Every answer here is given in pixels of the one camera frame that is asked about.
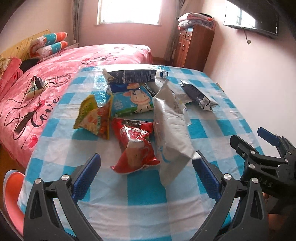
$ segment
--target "black clamp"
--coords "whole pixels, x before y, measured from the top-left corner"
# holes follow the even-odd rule
[[[192,160],[193,167],[216,204],[190,241],[267,241],[267,212],[258,179],[251,178],[248,182],[235,180],[230,174],[222,174],[218,167],[198,153],[201,158]],[[25,213],[24,241],[103,241],[77,205],[77,201],[84,198],[100,165],[100,156],[95,154],[71,175],[63,175],[57,181],[36,179]],[[59,199],[76,237],[65,232],[53,198]],[[233,220],[221,228],[235,198],[240,200]]]
[[[103,241],[77,205],[77,201],[84,198],[100,166],[101,159],[96,153],[71,175],[63,175],[53,182],[36,179],[25,213],[24,241]],[[59,199],[76,237],[64,231],[53,198]]]
[[[258,135],[275,146],[280,158],[260,155],[251,145],[238,136],[230,138],[230,145],[245,159],[241,180],[256,177],[262,191],[276,198],[296,197],[296,148],[285,137],[273,135],[260,127]]]
[[[201,159],[192,160],[193,167],[216,204],[190,241],[267,241],[268,217],[258,179],[240,181],[230,174],[222,174],[217,166],[198,153]],[[232,222],[221,229],[234,198],[238,197]]]

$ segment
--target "red snack bag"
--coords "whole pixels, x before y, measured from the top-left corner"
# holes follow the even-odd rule
[[[117,164],[111,166],[112,170],[118,173],[131,173],[146,166],[159,164],[149,141],[153,123],[114,118],[112,128],[123,151]]]

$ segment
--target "power strip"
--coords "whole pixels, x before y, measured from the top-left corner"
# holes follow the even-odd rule
[[[33,82],[34,85],[26,92],[27,99],[31,99],[33,97],[39,96],[43,91],[46,90],[46,82],[43,81],[43,87],[42,89],[38,89],[36,84]]]

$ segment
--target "wooden cabinet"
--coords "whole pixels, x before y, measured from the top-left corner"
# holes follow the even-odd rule
[[[203,71],[215,32],[195,25],[192,31],[180,31],[173,65]]]

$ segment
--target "window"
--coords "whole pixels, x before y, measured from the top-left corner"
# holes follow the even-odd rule
[[[246,28],[255,27],[256,20],[230,1],[227,2],[227,12],[231,14],[226,14],[225,22],[236,23]]]
[[[162,0],[99,0],[98,24],[160,24]]]

